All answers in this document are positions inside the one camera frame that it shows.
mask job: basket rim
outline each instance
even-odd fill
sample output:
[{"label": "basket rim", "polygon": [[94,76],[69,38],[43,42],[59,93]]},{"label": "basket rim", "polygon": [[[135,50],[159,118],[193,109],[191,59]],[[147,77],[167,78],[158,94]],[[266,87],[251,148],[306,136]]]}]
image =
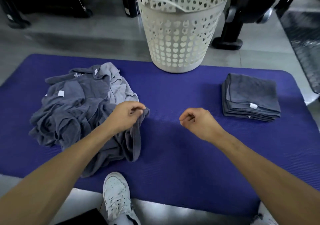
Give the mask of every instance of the basket rim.
[{"label": "basket rim", "polygon": [[152,9],[151,7],[147,7],[146,4],[142,4],[142,2],[140,0],[137,0],[138,1],[138,4],[139,5],[142,5],[144,7],[146,7],[147,9],[151,9],[155,12],[159,12],[159,13],[165,13],[165,14],[190,14],[190,13],[198,13],[198,12],[201,12],[201,11],[204,11],[204,10],[209,10],[209,9],[213,9],[213,8],[216,8],[222,4],[225,4],[226,1],[228,0],[225,0],[225,1],[221,1],[220,3],[210,7],[210,8],[207,8],[207,9],[201,9],[201,10],[197,10],[197,11],[191,11],[191,12],[167,12],[167,11],[162,11],[162,10],[155,10],[155,9]]}]

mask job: hand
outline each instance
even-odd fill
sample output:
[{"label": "hand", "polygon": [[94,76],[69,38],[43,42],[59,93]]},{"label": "hand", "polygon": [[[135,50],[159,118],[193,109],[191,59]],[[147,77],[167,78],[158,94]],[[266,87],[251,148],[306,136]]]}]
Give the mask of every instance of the hand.
[{"label": "hand", "polygon": [[104,124],[111,128],[115,135],[132,127],[142,115],[144,109],[146,109],[145,105],[140,102],[122,102],[115,107]]},{"label": "hand", "polygon": [[218,124],[209,111],[202,108],[188,108],[179,118],[180,124],[198,138],[215,144],[226,131]]}]

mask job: purple yoga mat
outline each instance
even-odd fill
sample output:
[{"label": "purple yoga mat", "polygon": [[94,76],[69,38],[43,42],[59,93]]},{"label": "purple yoga mat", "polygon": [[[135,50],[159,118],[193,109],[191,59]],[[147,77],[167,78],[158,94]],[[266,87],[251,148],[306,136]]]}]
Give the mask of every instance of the purple yoga mat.
[{"label": "purple yoga mat", "polygon": [[[150,62],[30,55],[0,87],[0,174],[25,177],[58,154],[30,136],[29,119],[47,93],[44,79],[111,61],[121,70],[150,117],[141,126],[139,159],[117,161],[75,187],[102,192],[112,171],[127,179],[132,197],[227,215],[254,215],[259,198],[239,171],[214,146],[180,126],[188,107],[203,107],[222,127],[254,151],[320,190],[320,134],[293,77],[287,72],[200,66],[170,74]],[[228,73],[277,82],[281,118],[271,123],[225,117],[221,83]]]}]

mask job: forearm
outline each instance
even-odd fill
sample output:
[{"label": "forearm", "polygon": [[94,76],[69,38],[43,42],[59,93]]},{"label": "forearm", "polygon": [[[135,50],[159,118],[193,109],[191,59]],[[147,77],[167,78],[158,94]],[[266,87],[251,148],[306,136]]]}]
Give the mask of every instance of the forearm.
[{"label": "forearm", "polygon": [[47,224],[82,171],[113,133],[106,123],[58,154],[0,199],[0,224]]},{"label": "forearm", "polygon": [[280,224],[319,224],[320,192],[257,154],[230,134],[214,143],[254,188]]}]

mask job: person's right arm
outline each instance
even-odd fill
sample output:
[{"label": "person's right arm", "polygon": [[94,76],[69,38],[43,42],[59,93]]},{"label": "person's right arm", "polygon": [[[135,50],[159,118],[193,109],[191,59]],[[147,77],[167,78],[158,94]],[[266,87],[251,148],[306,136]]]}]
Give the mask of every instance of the person's right arm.
[{"label": "person's right arm", "polygon": [[202,108],[189,108],[182,126],[220,149],[252,185],[280,225],[320,224],[320,192],[227,133]]}]

